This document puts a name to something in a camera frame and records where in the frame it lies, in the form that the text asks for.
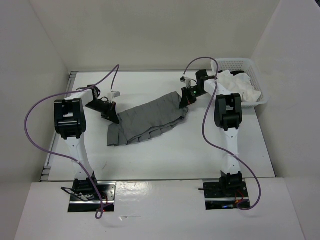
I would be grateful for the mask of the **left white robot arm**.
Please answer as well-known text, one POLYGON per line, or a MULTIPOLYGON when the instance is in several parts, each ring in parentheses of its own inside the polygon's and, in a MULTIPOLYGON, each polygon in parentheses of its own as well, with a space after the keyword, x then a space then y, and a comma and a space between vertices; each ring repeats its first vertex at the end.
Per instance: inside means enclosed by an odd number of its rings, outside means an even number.
POLYGON ((85 146, 85 107, 100 113, 107 121, 120 123, 113 97, 100 98, 100 94, 98 87, 88 85, 78 88, 69 97, 54 101, 54 128, 65 141, 75 170, 74 193, 82 194, 88 200, 97 198, 100 188, 85 146))

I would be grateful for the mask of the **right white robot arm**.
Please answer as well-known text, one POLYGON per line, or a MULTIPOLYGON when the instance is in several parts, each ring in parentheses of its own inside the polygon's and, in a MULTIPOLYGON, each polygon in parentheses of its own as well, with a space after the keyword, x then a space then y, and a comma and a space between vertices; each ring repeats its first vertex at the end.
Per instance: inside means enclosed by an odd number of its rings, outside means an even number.
POLYGON ((209 106, 214 103, 214 123, 223 140, 223 146, 214 147, 226 153, 220 170, 218 190, 223 196, 232 197, 241 189, 243 183, 238 157, 238 134, 243 120, 241 95, 225 88, 219 75, 209 76, 206 70, 199 70, 195 75, 194 86, 191 85, 191 78, 180 78, 185 87, 181 89, 179 108, 195 103, 197 97, 206 93, 211 95, 209 106))

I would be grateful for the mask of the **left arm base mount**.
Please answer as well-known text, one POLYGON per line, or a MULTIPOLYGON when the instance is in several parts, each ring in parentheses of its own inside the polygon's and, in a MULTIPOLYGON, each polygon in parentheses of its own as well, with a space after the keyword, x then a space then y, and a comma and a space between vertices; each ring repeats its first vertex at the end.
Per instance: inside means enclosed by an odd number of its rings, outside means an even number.
POLYGON ((72 187, 61 187, 60 189, 69 195, 69 213, 89 213, 96 212, 103 203, 103 212, 115 211, 116 183, 98 182, 96 185, 100 197, 94 187, 88 185, 76 185, 72 187))

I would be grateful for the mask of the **grey pleated skirt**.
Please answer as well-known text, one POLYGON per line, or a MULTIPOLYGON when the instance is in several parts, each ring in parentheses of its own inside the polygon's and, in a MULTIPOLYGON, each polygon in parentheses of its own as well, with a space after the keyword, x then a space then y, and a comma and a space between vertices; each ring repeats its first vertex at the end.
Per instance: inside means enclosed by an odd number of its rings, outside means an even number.
POLYGON ((119 147, 157 138, 182 123, 188 107, 180 108, 181 96, 168 93, 118 114, 119 124, 108 127, 107 146, 119 147))

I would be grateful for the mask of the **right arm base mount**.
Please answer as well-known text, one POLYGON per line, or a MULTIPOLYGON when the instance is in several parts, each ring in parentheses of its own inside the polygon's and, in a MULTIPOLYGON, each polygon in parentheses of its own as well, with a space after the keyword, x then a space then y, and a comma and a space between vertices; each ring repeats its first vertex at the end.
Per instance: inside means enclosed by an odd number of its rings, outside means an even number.
POLYGON ((204 193, 206 210, 230 210, 251 207, 250 198, 246 182, 243 181, 241 186, 230 193, 223 193, 222 187, 218 180, 205 180, 203 186, 198 190, 204 193))

